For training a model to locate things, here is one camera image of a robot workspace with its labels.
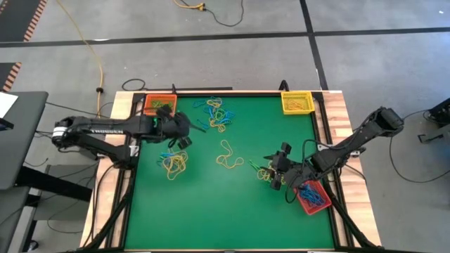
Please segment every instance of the tangled rubber bands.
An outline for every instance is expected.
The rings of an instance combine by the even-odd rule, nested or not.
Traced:
[[[209,129],[209,127],[216,127],[217,130],[220,133],[223,133],[226,130],[225,125],[233,123],[231,119],[234,118],[235,114],[229,110],[225,110],[222,108],[224,105],[224,102],[221,98],[211,97],[208,100],[197,100],[195,101],[192,106],[194,108],[198,108],[200,106],[204,105],[203,112],[207,113],[210,118],[209,126],[206,123],[203,123],[199,119],[197,119],[197,122],[199,122],[203,129]]]
[[[174,104],[172,102],[163,103],[162,101],[152,101],[152,109],[161,108],[163,105],[168,105],[170,109],[174,109]]]
[[[167,170],[167,179],[174,180],[178,174],[186,170],[189,156],[186,151],[161,153],[161,165]]]
[[[304,106],[295,99],[288,100],[288,110],[304,110]]]
[[[321,207],[325,204],[325,200],[319,192],[309,184],[306,184],[303,189],[300,190],[300,197],[303,200],[306,200],[310,207]]]
[[[228,151],[228,154],[227,154],[227,155],[220,155],[220,156],[218,156],[218,157],[216,158],[216,163],[218,163],[218,164],[220,164],[220,165],[223,165],[223,166],[224,166],[225,168],[227,168],[227,169],[232,169],[232,168],[234,168],[234,167],[236,167],[236,166],[238,166],[238,165],[244,164],[244,159],[243,159],[242,157],[238,157],[238,158],[236,158],[236,160],[234,161],[234,164],[231,165],[231,166],[229,166],[229,165],[228,165],[227,159],[230,158],[230,156],[233,155],[233,149],[231,149],[230,143],[228,143],[227,140],[222,140],[222,141],[220,142],[220,145],[221,145],[223,148],[225,148],[226,151]]]
[[[272,161],[269,161],[267,168],[259,167],[252,160],[248,161],[248,163],[257,171],[256,176],[259,180],[266,181],[267,183],[270,183],[272,181],[272,179],[270,178],[270,172],[267,171],[268,169],[275,171],[275,169],[272,167]],[[281,176],[281,184],[286,184],[286,182],[284,181],[284,175]]]

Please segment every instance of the green mat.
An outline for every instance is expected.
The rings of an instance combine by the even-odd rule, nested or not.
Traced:
[[[199,98],[179,98],[177,110],[196,124],[208,122]],[[280,98],[224,98],[223,108],[236,114],[226,131],[204,134],[191,130],[193,145],[186,171],[174,181],[156,165],[167,142],[141,146],[129,217],[127,249],[306,249],[333,248],[327,211],[313,216],[299,202],[285,202],[284,190],[272,190],[257,179],[248,160],[266,166],[282,142],[292,146],[290,158],[301,160],[303,140],[314,138],[309,115],[283,115]],[[244,165],[227,169],[216,163],[227,152],[226,139]],[[315,151],[307,146],[307,155]]]

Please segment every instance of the orange tray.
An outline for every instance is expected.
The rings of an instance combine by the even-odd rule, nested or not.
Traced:
[[[163,105],[169,105],[172,109],[171,115],[175,115],[176,110],[176,95],[166,94],[149,94],[146,96],[146,104],[144,105],[143,113],[145,115],[155,116],[156,110]]]

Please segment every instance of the concrete floor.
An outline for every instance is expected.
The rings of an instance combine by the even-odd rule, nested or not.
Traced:
[[[234,28],[219,26],[209,13],[183,10],[168,0],[63,0],[87,39],[162,37],[306,30],[298,0],[244,0],[245,16]],[[426,0],[307,1],[316,31],[450,26],[450,3]],[[239,0],[209,0],[220,20],[235,22]],[[32,41],[78,40],[70,21],[50,0]],[[343,90],[354,126],[382,106],[400,115],[430,108],[450,97],[449,33],[318,37],[328,86]],[[307,38],[183,41],[94,47],[105,70],[103,102],[122,82],[142,78],[148,88],[233,86],[274,89],[286,79],[292,89],[319,89]],[[94,112],[96,62],[85,46],[0,48],[0,62],[22,62],[13,91],[48,91],[49,101]],[[110,107],[104,114],[108,115]],[[48,131],[70,111],[46,107],[39,129]],[[418,143],[433,126],[415,115],[394,139],[393,155],[407,177],[425,180],[450,168],[450,149],[439,141]],[[382,244],[388,249],[448,252],[450,176],[425,184],[399,178],[389,163],[387,139],[376,139],[362,155],[364,173]],[[32,144],[27,161],[88,164],[77,154],[59,154],[45,139]],[[59,221],[75,231],[84,221]],[[38,223],[36,252],[74,249],[81,235],[61,235]]]

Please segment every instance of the yellow tray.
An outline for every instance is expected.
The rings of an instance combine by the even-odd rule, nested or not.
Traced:
[[[283,91],[281,103],[285,115],[307,115],[314,111],[314,102],[310,91]]]

